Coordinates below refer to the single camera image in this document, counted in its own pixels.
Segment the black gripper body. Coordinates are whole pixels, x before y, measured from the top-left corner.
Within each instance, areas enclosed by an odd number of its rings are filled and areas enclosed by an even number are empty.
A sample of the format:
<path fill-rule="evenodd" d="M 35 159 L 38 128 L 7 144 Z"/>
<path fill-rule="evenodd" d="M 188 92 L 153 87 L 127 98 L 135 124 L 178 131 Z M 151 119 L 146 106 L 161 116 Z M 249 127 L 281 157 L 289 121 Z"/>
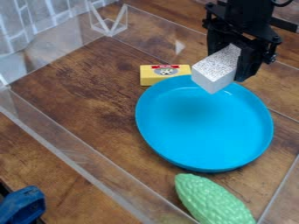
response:
<path fill-rule="evenodd" d="M 245 34 L 261 40 L 264 44 L 280 45 L 282 38 L 272 28 L 272 18 L 277 2 L 274 0 L 228 0 L 222 3 L 208 3 L 208 17 L 204 27 L 216 30 L 233 31 L 238 42 L 249 44 Z"/>

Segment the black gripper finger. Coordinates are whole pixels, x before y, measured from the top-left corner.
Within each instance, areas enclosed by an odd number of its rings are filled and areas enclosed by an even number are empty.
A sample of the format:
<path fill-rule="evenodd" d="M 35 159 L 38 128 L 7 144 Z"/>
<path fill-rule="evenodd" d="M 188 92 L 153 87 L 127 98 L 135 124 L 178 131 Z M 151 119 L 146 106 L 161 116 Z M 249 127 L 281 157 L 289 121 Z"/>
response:
<path fill-rule="evenodd" d="M 264 63 L 272 64 L 276 61 L 277 44 L 272 44 L 270 47 L 265 45 L 242 47 L 234 81 L 244 82 L 258 73 Z"/>
<path fill-rule="evenodd" d="M 237 40 L 237 36 L 233 31 L 209 29 L 208 43 L 209 43 L 209 55 L 213 55 Z"/>

